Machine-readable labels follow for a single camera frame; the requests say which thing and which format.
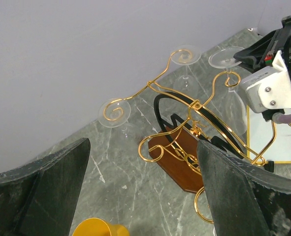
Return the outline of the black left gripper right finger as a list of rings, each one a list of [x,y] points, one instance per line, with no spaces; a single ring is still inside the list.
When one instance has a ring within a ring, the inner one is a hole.
[[[197,157],[217,235],[291,236],[291,179],[208,141],[198,141]]]

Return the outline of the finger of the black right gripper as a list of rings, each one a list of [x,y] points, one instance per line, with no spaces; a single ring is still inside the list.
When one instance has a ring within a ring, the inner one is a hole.
[[[264,59],[272,49],[277,34],[277,30],[271,31],[253,45],[235,53],[233,57],[241,62],[239,66],[251,73],[255,73],[264,68]]]

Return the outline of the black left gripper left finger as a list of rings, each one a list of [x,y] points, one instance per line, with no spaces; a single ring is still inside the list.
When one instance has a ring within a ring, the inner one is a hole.
[[[90,156],[90,140],[0,173],[0,236],[67,236]]]

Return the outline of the orange plastic goblet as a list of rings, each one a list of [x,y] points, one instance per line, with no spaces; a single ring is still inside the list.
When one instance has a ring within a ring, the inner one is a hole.
[[[111,224],[103,219],[88,218],[74,230],[73,236],[129,236],[128,229],[120,224]]]

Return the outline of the clear wine glass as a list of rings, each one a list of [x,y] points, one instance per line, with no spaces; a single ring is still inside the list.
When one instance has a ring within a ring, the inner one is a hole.
[[[240,64],[234,55],[243,49],[238,46],[226,47],[216,51],[208,59],[212,67],[226,72],[225,93],[221,102],[222,120],[238,136],[247,131],[247,112],[244,102],[237,93],[238,77],[233,74],[232,68]]]
[[[134,126],[128,123],[131,106],[124,100],[113,98],[103,103],[98,111],[99,123],[111,128],[115,137],[122,143],[135,140]]]
[[[183,73],[175,80],[173,89],[190,97],[196,96],[198,81],[189,74],[189,66],[195,64],[201,58],[201,51],[197,46],[184,44],[174,49],[171,60],[181,65]]]

